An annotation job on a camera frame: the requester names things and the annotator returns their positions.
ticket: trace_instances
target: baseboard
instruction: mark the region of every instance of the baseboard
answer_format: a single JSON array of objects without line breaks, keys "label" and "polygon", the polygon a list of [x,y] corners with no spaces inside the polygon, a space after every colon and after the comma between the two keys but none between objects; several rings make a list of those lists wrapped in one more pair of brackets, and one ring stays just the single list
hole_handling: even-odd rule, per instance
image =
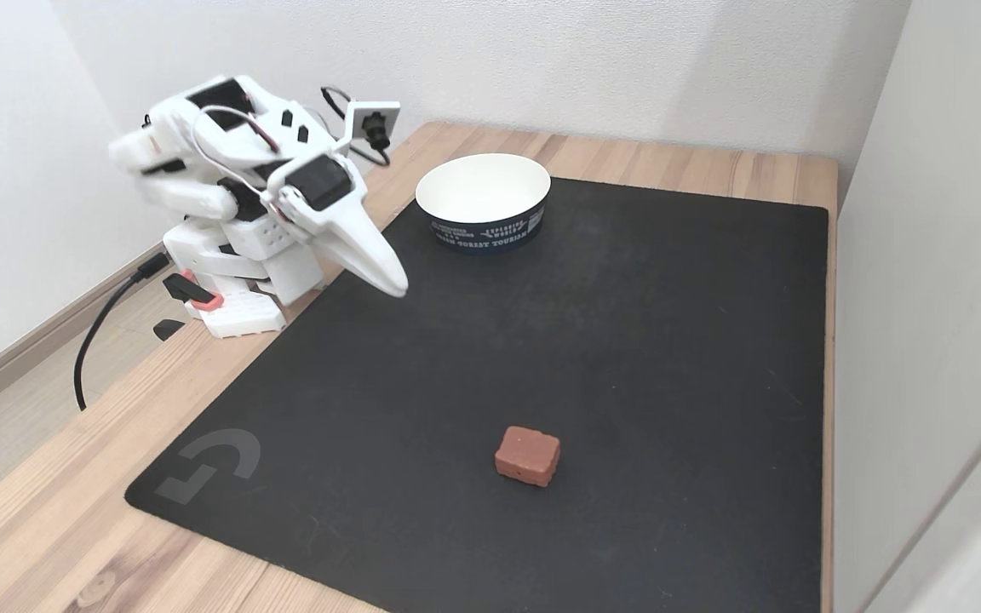
[{"label": "baseboard", "polygon": [[[112,292],[123,284],[124,279],[128,278],[143,261],[163,249],[163,245],[153,245],[147,249],[143,255],[136,257],[124,267],[120,268],[110,277],[97,284],[90,291],[85,292],[81,298],[67,304],[65,309],[52,315],[48,321],[43,322],[31,333],[26,334],[17,342],[3,352],[0,352],[0,392],[10,387],[15,381],[19,380],[34,366],[40,364],[45,358],[51,356],[60,347],[65,345],[71,338],[74,338],[83,330],[86,330],[93,319],[97,317],[97,312],[104,306]],[[128,292],[128,295],[140,288],[137,284]]]}]

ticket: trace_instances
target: blue bowl label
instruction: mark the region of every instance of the blue bowl label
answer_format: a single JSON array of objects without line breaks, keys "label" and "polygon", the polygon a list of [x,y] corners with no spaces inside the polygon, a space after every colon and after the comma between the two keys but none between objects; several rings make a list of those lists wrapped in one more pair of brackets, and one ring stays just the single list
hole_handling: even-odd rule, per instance
[{"label": "blue bowl label", "polygon": [[441,243],[466,253],[499,253],[520,247],[540,232],[544,202],[537,203],[520,215],[487,224],[461,224],[440,220],[429,213],[426,216],[431,218],[429,226]]}]

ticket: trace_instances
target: white wall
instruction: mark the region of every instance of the white wall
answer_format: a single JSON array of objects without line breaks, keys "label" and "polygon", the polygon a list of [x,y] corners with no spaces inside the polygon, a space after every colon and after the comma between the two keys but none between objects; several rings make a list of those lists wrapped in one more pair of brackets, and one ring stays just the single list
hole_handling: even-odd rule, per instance
[{"label": "white wall", "polygon": [[915,0],[838,232],[847,613],[981,449],[981,0]]},{"label": "white wall", "polygon": [[0,350],[160,240],[115,134],[47,1],[0,0]]},{"label": "white wall", "polygon": [[52,0],[121,127],[217,73],[428,119],[817,152],[847,177],[909,0]]}]

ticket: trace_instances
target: mouse pad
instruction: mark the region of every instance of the mouse pad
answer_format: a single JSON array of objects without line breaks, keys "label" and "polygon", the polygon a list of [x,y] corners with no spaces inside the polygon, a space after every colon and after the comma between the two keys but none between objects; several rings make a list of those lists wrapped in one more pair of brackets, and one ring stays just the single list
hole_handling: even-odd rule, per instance
[{"label": "mouse pad", "polygon": [[408,295],[344,272],[129,504],[392,613],[820,610],[826,209],[553,179],[513,251],[384,233]]}]

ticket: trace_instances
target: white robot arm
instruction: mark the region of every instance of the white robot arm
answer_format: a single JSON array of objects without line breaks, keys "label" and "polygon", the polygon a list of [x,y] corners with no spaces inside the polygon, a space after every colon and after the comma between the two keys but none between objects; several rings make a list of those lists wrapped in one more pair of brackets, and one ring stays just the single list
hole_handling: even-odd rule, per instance
[{"label": "white robot arm", "polygon": [[186,217],[164,244],[180,282],[215,296],[187,310],[215,336],[281,329],[279,307],[258,291],[300,298],[322,283],[317,255],[405,294],[404,267],[362,209],[365,183],[346,157],[355,139],[384,152],[399,109],[351,101],[335,139],[323,118],[252,78],[216,77],[159,102],[109,154],[145,197]]}]

